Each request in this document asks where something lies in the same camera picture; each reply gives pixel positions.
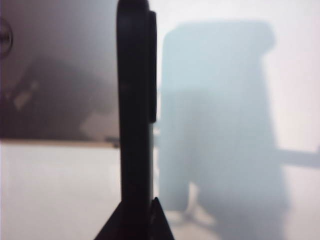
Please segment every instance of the black triangular base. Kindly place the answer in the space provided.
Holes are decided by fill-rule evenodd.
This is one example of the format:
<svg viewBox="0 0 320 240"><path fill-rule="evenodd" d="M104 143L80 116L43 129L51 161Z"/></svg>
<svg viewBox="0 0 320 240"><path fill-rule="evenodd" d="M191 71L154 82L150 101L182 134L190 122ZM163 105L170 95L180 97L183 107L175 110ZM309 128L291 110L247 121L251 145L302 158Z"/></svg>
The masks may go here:
<svg viewBox="0 0 320 240"><path fill-rule="evenodd" d="M129 240L123 234L125 228L122 225L122 216L120 203L94 240ZM157 197L152 201L150 218L150 240L175 240Z"/></svg>

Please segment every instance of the white wall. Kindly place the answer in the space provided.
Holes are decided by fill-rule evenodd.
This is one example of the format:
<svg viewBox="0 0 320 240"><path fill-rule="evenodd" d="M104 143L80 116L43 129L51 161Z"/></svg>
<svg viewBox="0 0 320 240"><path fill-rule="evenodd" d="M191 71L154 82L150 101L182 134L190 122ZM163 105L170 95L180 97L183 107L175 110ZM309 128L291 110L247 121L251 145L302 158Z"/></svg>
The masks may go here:
<svg viewBox="0 0 320 240"><path fill-rule="evenodd" d="M320 238L320 3L150 1L155 193L177 240ZM119 153L1 143L1 237L93 239Z"/></svg>

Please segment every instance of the black plastic stand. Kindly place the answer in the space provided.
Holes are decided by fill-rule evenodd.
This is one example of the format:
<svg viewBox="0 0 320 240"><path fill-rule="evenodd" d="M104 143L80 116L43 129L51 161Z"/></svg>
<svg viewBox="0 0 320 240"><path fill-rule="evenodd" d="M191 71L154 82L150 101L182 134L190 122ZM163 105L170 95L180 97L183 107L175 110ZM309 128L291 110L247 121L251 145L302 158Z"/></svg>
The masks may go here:
<svg viewBox="0 0 320 240"><path fill-rule="evenodd" d="M153 199L156 14L147 0L120 0L116 29L121 203L95 240L173 240L161 204Z"/></svg>

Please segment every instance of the white surface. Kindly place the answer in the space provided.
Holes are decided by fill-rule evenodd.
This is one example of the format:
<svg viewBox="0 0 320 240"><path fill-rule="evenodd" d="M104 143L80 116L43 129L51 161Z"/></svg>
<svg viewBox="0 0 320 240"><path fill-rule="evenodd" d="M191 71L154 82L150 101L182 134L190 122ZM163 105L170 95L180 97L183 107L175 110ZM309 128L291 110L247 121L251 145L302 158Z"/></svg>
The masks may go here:
<svg viewBox="0 0 320 240"><path fill-rule="evenodd" d="M120 202L119 151L1 143L1 239L94 239Z"/></svg>

